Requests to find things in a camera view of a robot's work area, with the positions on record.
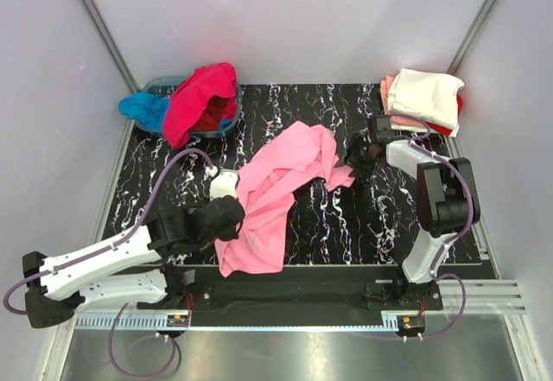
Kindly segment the light pink t-shirt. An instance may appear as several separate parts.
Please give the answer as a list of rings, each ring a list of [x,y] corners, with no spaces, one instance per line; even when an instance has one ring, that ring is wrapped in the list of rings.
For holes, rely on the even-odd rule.
[[[313,179],[323,179],[329,191],[350,187],[352,171],[339,163],[334,135],[320,124],[295,122],[265,144],[238,171],[245,218],[237,238],[215,242],[220,274],[280,272],[294,192]]]

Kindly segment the blue plastic basket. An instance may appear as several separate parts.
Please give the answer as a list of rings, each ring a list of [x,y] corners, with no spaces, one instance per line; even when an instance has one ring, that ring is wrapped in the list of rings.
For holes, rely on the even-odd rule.
[[[148,82],[143,87],[143,91],[149,94],[156,95],[158,97],[168,97],[185,80],[186,80],[186,77],[183,77],[183,76],[180,76],[180,77],[167,76],[167,77],[156,78]],[[190,136],[192,138],[218,139],[218,138],[228,137],[233,133],[235,127],[237,126],[240,120],[240,116],[242,114],[242,108],[243,108],[242,86],[239,83],[237,83],[236,87],[237,87],[237,92],[236,92],[237,110],[234,118],[219,130],[193,131],[190,133]]]

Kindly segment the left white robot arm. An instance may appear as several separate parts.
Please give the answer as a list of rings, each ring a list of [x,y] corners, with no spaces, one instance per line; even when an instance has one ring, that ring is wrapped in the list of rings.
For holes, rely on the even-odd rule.
[[[22,259],[30,326],[54,327],[77,312],[121,303],[178,308],[188,291],[165,261],[235,239],[244,219],[238,200],[225,196],[161,208],[120,235],[66,255],[30,252]]]

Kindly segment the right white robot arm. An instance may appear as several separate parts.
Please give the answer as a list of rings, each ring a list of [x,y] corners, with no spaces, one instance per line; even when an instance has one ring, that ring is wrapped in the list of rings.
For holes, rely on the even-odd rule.
[[[370,116],[365,134],[355,134],[346,148],[345,163],[356,178],[368,178],[379,163],[402,170],[416,182],[419,231],[409,255],[390,283],[365,286],[367,307],[438,309],[438,270],[454,243],[480,220],[480,202],[471,162],[448,158],[418,144],[430,135],[404,137],[387,115]]]

